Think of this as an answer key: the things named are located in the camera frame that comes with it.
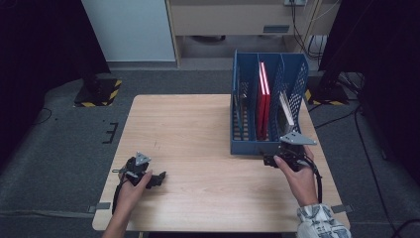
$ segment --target red folder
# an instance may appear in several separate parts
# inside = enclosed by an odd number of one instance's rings
[[[259,94],[257,101],[257,140],[266,140],[269,112],[269,86],[266,77],[265,64],[260,62]]]

